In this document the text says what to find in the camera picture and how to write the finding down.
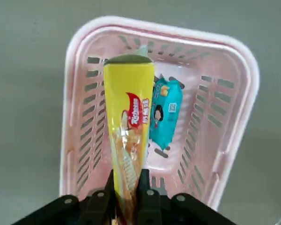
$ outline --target snack package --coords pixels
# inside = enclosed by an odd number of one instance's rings
[[[147,156],[154,64],[146,56],[121,55],[104,66],[114,189],[126,222],[133,222],[136,188]]]
[[[159,79],[154,88],[150,139],[164,150],[172,142],[182,102],[179,81]]]

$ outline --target screw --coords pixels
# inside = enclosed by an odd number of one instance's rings
[[[185,197],[183,195],[178,195],[177,196],[177,200],[180,202],[184,202],[185,201]]]
[[[148,190],[148,191],[147,191],[147,195],[154,195],[154,191]]]
[[[97,194],[97,196],[98,196],[98,197],[103,197],[103,196],[104,196],[104,193],[103,193],[103,192],[99,192],[99,193]]]
[[[72,199],[68,198],[65,200],[65,204],[70,204],[72,202]]]

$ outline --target red logo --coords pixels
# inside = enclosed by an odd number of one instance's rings
[[[128,122],[131,127],[137,128],[142,124],[142,103],[137,95],[129,92],[127,92],[127,95],[130,99]]]

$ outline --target blue snack package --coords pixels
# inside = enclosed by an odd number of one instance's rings
[[[182,90],[179,81],[159,79],[154,88],[149,136],[164,150],[172,142],[177,124]]]

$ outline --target basket slot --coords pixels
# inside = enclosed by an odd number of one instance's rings
[[[184,155],[182,155],[182,160],[183,160],[183,162],[184,162],[186,168],[188,168],[188,163],[187,163],[186,158],[185,158]]]
[[[103,106],[105,104],[105,99],[101,100],[99,106]]]
[[[219,91],[214,92],[214,97],[225,103],[230,103],[232,100],[232,96],[226,95],[225,93]]]
[[[100,109],[99,112],[98,112],[98,116],[100,116],[102,113],[104,113],[106,110],[106,108],[104,107],[103,109]]]
[[[204,103],[204,104],[207,103],[207,99],[206,99],[205,97],[199,95],[199,94],[196,95],[196,98],[197,98],[200,102],[202,102],[202,103]]]
[[[208,92],[209,92],[208,87],[205,87],[204,85],[199,85],[199,90],[202,90],[202,91],[205,92],[205,93],[208,93]]]
[[[87,127],[86,129],[81,130],[81,135],[80,135],[81,148],[80,148],[80,151],[82,151],[91,142],[91,140],[94,136],[94,131],[95,130],[93,129],[93,126]]]
[[[102,143],[103,143],[103,141],[101,141],[101,142],[96,146],[95,152],[101,147]]]
[[[234,83],[228,80],[224,80],[224,79],[218,79],[217,80],[217,85],[222,86],[222,87],[226,87],[226,88],[230,88],[233,89],[234,88]]]
[[[101,127],[99,127],[96,134],[100,133],[100,131],[103,130],[104,127],[105,127],[105,124],[103,124]]]
[[[197,114],[195,114],[194,112],[192,112],[192,118],[197,122],[197,123],[201,123],[201,119],[200,119],[200,117],[197,115]]]
[[[196,143],[197,139],[190,130],[187,131],[187,134],[191,137],[192,141]]]
[[[160,51],[158,52],[159,55],[163,55],[164,51],[166,51],[169,48],[169,45],[162,45],[160,47]]]
[[[195,103],[194,108],[201,114],[204,114],[204,109],[199,104]]]
[[[191,157],[191,155],[190,155],[190,153],[189,153],[189,150],[188,150],[186,147],[183,147],[183,149],[184,149],[184,152],[185,152],[185,154],[186,154],[188,160],[189,160],[189,161],[192,161],[192,157]]]
[[[95,162],[94,166],[93,166],[93,170],[96,168],[96,166],[98,165],[98,163],[101,160],[101,156],[97,159],[97,161]]]
[[[95,106],[92,105],[91,107],[89,107],[88,109],[84,110],[83,113],[82,113],[82,117],[85,117],[87,116],[89,113],[93,112],[95,109]]]
[[[199,178],[199,180],[201,181],[201,183],[202,183],[203,185],[205,185],[205,181],[204,181],[204,179],[203,179],[203,177],[202,177],[202,175],[201,175],[201,173],[200,173],[200,171],[199,171],[199,169],[197,168],[196,165],[194,166],[194,169],[195,169],[195,172],[196,172],[196,174],[197,174],[197,177]]]
[[[91,96],[88,96],[88,97],[86,97],[84,100],[83,100],[83,104],[88,104],[88,103],[90,103],[90,102],[92,102],[93,100],[95,100],[95,98],[96,98],[96,95],[94,94],[94,95],[91,95]]]
[[[212,78],[210,76],[203,75],[203,76],[201,76],[201,80],[207,81],[210,83],[212,81]]]
[[[127,48],[127,49],[132,49],[132,48],[129,46],[128,41],[127,41],[127,39],[126,39],[125,36],[119,35],[119,38],[120,38],[121,41],[126,45],[126,48]]]
[[[98,64],[100,63],[100,58],[98,57],[88,57],[88,63],[89,64]]]
[[[214,103],[214,102],[210,103],[210,108],[211,108],[213,111],[217,112],[218,114],[220,114],[220,115],[222,115],[222,116],[225,116],[226,113],[227,113],[227,110],[226,110],[226,109],[224,109],[224,108],[221,107],[219,104]]]
[[[80,136],[80,141],[82,141],[87,135],[89,135],[92,130],[93,130],[93,128],[90,127],[84,134],[82,134],[82,135]]]
[[[88,165],[88,167],[81,173],[79,179],[77,180],[77,184],[79,184],[79,182],[82,180],[83,176],[87,173],[88,170],[89,170],[89,165]]]
[[[79,158],[79,163],[81,163],[82,160],[89,154],[90,150],[91,150],[91,147],[89,147],[89,148],[83,153],[83,155]]]
[[[222,122],[220,120],[218,120],[215,116],[208,114],[207,118],[208,118],[208,121],[210,121],[211,123],[216,125],[218,128],[222,127]]]
[[[196,189],[197,189],[197,191],[198,191],[198,193],[199,193],[199,196],[201,197],[201,196],[202,196],[202,191],[201,191],[200,186],[199,186],[198,183],[197,183],[196,178],[194,177],[194,175],[191,175],[191,178],[192,178],[193,184],[195,185],[195,187],[196,187]]]
[[[77,173],[80,173],[81,170],[83,170],[83,168],[85,167],[85,165],[89,162],[90,160],[90,156],[83,162],[83,164],[79,167],[79,169],[77,170]]]
[[[84,86],[84,91],[87,92],[87,91],[93,90],[93,89],[95,89],[97,86],[98,86],[98,83],[97,83],[97,82],[91,83],[91,84],[87,84],[87,85]]]
[[[180,170],[178,170],[178,176],[180,178],[181,183],[184,184],[184,179],[182,177],[182,174],[181,174]]]
[[[180,168],[181,168],[181,171],[183,172],[184,176],[186,176],[185,168],[181,162],[180,162]]]
[[[102,134],[100,134],[100,135],[96,138],[96,143],[101,140],[101,138],[103,137],[103,134],[104,134],[104,132],[103,132]]]
[[[198,128],[196,127],[196,125],[192,121],[190,122],[190,126],[196,133],[199,132]]]
[[[186,138],[185,139],[186,145],[188,146],[188,148],[192,151],[195,151],[195,148],[193,147],[193,145],[191,144],[191,142]]]
[[[92,140],[92,137],[90,137],[81,147],[80,147],[80,151],[82,151]]]
[[[96,76],[98,76],[98,74],[99,74],[99,71],[98,71],[98,70],[89,70],[89,71],[86,73],[86,77],[87,77],[87,78],[96,77]]]
[[[89,179],[89,175],[86,176],[86,178],[81,182],[81,184],[77,188],[77,192],[80,193],[81,189],[83,188],[86,181]]]
[[[106,116],[104,115],[102,118],[100,118],[97,122],[97,126],[99,126],[104,120],[105,120]]]
[[[170,57],[173,57],[173,56],[176,55],[178,52],[180,52],[182,49],[183,49],[182,46],[177,46],[177,47],[175,48],[175,50],[172,51],[172,52],[169,54],[169,56],[170,56]]]
[[[100,155],[102,151],[102,148],[100,148],[100,150],[96,153],[95,157],[94,157],[94,161],[98,158],[98,156]]]
[[[90,124],[94,120],[94,117],[87,119],[85,122],[81,124],[80,129],[84,129],[88,124]]]
[[[192,186],[189,184],[188,185],[188,189],[189,189],[189,193],[191,193],[191,195],[193,196],[193,197],[195,197],[195,192],[193,191],[193,188],[192,188]]]
[[[160,155],[160,156],[163,157],[163,158],[168,158],[168,157],[169,157],[168,154],[164,153],[164,152],[161,151],[160,149],[154,149],[154,152],[155,152],[156,154]]]

